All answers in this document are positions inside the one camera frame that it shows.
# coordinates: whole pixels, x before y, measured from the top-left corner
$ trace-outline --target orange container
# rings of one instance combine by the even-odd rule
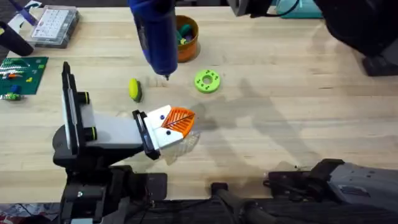
[[[193,29],[193,39],[187,44],[178,45],[178,62],[187,62],[197,54],[199,27],[198,24],[188,16],[177,15],[176,23],[177,30],[184,24],[190,24]]]

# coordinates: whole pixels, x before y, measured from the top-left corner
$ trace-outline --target green donut-shaped toy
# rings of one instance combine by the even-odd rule
[[[195,76],[195,86],[202,93],[213,93],[220,86],[220,81],[221,77],[214,70],[202,70]]]

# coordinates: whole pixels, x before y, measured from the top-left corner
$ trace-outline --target wooden table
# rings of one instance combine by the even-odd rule
[[[32,54],[50,57],[37,94],[0,102],[0,203],[60,200],[66,175],[52,162],[52,137],[63,124],[63,61],[97,112],[130,117],[132,110],[167,104],[196,112],[195,130],[163,158],[139,154],[120,162],[138,172],[167,173],[168,198],[205,198],[213,181],[263,197],[269,195],[261,186],[264,173],[310,169],[326,157],[398,169],[398,77],[364,75],[356,54],[322,21],[236,18],[228,7],[178,8],[177,14],[198,22],[201,49],[166,81],[146,62],[128,8],[79,11],[66,50]],[[27,27],[21,33],[27,35]],[[221,75],[217,92],[195,89],[193,77],[202,69]],[[143,103],[127,93],[133,77],[143,84]]]

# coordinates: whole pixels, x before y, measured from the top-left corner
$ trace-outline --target white plastic part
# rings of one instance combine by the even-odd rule
[[[147,117],[144,118],[144,122],[147,126],[149,136],[155,150],[163,149],[167,146],[179,143],[184,139],[182,133],[162,128],[162,124],[171,110],[172,107],[167,105],[147,113]]]

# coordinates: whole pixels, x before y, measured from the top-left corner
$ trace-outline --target circuit board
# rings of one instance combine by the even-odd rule
[[[0,95],[10,92],[11,86],[21,86],[21,95],[34,95],[40,85],[48,57],[6,58],[0,66]],[[17,77],[3,79],[4,72],[15,72]]]

